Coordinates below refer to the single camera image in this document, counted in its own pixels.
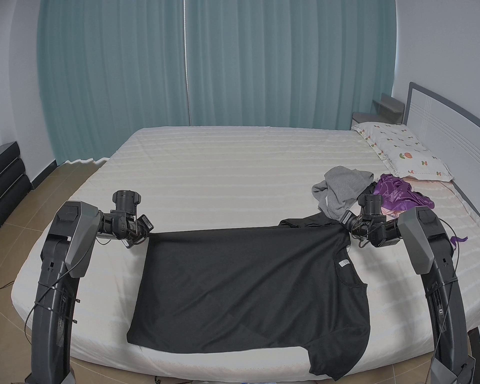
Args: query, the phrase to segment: gray cloth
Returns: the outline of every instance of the gray cloth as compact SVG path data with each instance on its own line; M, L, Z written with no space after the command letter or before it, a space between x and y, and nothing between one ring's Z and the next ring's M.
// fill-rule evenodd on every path
M371 172L338 166L325 173L325 180L312 187L312 194L326 216L340 220L372 182Z

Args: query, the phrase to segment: pillowcase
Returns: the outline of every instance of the pillowcase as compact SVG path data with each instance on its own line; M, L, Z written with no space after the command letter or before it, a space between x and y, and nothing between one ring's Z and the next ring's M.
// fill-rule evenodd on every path
M365 122L356 130L396 177L450 181L447 166L425 148L406 125Z

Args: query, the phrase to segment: headboard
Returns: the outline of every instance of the headboard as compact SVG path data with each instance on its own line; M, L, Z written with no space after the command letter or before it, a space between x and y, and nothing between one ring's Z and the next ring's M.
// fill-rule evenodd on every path
M403 123L447 164L463 198L480 210L480 119L459 105L410 83Z

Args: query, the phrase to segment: white bed sheet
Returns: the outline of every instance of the white bed sheet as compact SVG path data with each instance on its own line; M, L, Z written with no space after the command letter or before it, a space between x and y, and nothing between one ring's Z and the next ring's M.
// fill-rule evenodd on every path
M276 225L281 219L318 212L311 186L331 167L387 172L356 132L272 127L163 127L135 133L72 196L103 211L113 208L120 189L142 195L156 232ZM480 228L449 185L412 181L430 196L434 211L460 237L458 279L467 327L480 324ZM33 247L12 290L13 304L26 318L40 272L40 250L48 229ZM301 347L216 354L173 354L126 340L140 284L147 242L124 248L120 241L96 244L80 280L72 330L72 356L129 371L224 382L321 379L309 373ZM427 302L402 242L359 249L349 255L368 284L371 335L350 373L373 369L433 350Z

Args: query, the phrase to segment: curtain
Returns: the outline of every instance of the curtain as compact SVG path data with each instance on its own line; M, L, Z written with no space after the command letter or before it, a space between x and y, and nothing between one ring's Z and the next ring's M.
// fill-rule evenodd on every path
M190 124L181 0L42 0L37 56L58 163L111 156L143 127Z
M395 0L186 0L192 125L350 129L391 94Z

